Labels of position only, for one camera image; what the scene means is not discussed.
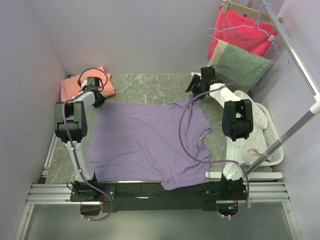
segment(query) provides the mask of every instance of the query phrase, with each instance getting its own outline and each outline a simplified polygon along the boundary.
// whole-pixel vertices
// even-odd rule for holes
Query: laundry
[[[105,69],[103,66],[100,66],[97,68],[105,72]],[[81,87],[78,85],[79,76],[80,75],[76,75],[76,76],[62,80],[61,82],[61,101],[62,102],[68,99],[71,99],[74,96],[77,96],[79,94],[79,91],[81,91]],[[106,86],[103,88],[103,90],[100,92],[105,98],[116,94],[116,89],[114,88],[111,82],[111,74],[107,73],[107,76],[109,78],[108,82]],[[86,71],[81,76],[80,80],[83,81],[87,77],[97,77],[102,80],[102,83],[106,82],[106,76],[101,71],[96,69],[91,69]]]
[[[237,78],[229,68],[216,66],[217,79],[226,84],[236,82],[229,88],[247,93],[256,84],[266,79],[274,62],[262,56],[251,54],[236,45],[219,40],[208,66],[217,64],[227,65],[239,74],[239,78]]]
[[[95,118],[89,151],[97,180],[161,181],[166,190],[208,182],[210,165],[194,161],[179,142],[179,120],[192,98],[171,106],[106,101]],[[211,130],[194,102],[185,113],[181,135],[192,156],[210,160],[203,140]]]
[[[268,119],[264,112],[246,93],[236,90],[234,94],[241,99],[249,99],[252,102],[253,131],[250,133],[244,145],[243,152],[243,162],[247,165],[251,165],[267,150],[264,129],[268,127]]]
[[[256,22],[256,20],[245,17],[235,11],[232,11],[231,9],[228,9],[226,14],[223,14],[222,11],[223,8],[221,7],[220,13],[215,23],[215,28],[220,31],[237,26],[253,26]],[[259,28],[266,31],[270,36],[273,36],[272,39],[274,39],[278,35],[277,32],[273,31],[274,26],[270,24],[259,22]],[[225,41],[229,44],[233,44],[238,46],[239,48],[247,50],[251,54],[256,54],[259,56],[265,55],[266,51],[272,44],[272,42],[269,40],[268,35],[265,32],[257,29],[256,27],[239,27],[222,32],[215,30],[212,36],[216,39]],[[216,39],[212,38],[211,40],[207,56],[208,59],[211,59],[214,54],[215,48],[218,44],[218,41]]]

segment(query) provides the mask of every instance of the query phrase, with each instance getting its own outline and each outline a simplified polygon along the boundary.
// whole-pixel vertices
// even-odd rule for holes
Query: gray marble surface
[[[171,105],[172,103],[186,97],[185,93],[191,81],[190,74],[118,74],[111,77],[112,84],[116,89],[116,95],[109,97],[107,101]],[[202,110],[212,126],[210,132],[204,139],[204,145],[211,151],[211,161],[226,158],[226,137],[222,132],[223,108],[211,97],[198,101]],[[88,134],[86,137],[90,145],[92,127],[98,109],[89,107],[86,110]],[[213,163],[210,165],[212,172],[221,172],[224,163]],[[259,167],[259,172],[272,172],[271,167]],[[46,184],[64,184],[73,181],[75,172],[70,155],[65,145],[58,139]]]

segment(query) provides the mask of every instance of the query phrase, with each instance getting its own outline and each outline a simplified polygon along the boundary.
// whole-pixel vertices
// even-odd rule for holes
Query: white wall
[[[13,239],[53,134],[64,68],[25,0],[0,4],[0,238]]]
[[[320,85],[320,28],[318,0],[308,3],[286,0],[280,15],[284,28],[296,46],[305,65]],[[283,53],[288,52],[281,46]],[[314,103],[313,95],[295,64],[272,67],[266,83],[255,92],[254,98],[270,111],[279,134],[289,129]],[[276,167],[284,173],[300,230],[306,240],[319,239],[320,205],[320,117],[316,116],[283,146],[285,158]]]
[[[220,0],[28,2],[69,74],[100,65],[111,73],[196,71],[208,63],[206,29],[220,6]],[[278,11],[284,0],[270,2]]]

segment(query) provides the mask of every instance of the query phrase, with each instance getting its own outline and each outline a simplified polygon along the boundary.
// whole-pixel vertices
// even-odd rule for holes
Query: white laundry basket
[[[266,118],[268,119],[268,127],[263,130],[263,135],[266,142],[266,147],[269,148],[275,141],[279,139],[278,133],[276,131],[276,127],[272,118],[270,116],[269,111],[261,104],[255,103],[265,114]],[[282,146],[276,150],[266,161],[264,161],[260,166],[273,166],[281,163],[284,159],[285,153]]]

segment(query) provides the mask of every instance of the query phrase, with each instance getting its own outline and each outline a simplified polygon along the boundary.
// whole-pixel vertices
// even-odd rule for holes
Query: white cloth
[[[253,131],[244,145],[243,153],[243,163],[251,165],[267,150],[263,129],[268,127],[268,119],[260,107],[246,93],[236,90],[234,94],[241,99],[249,99],[252,102]]]

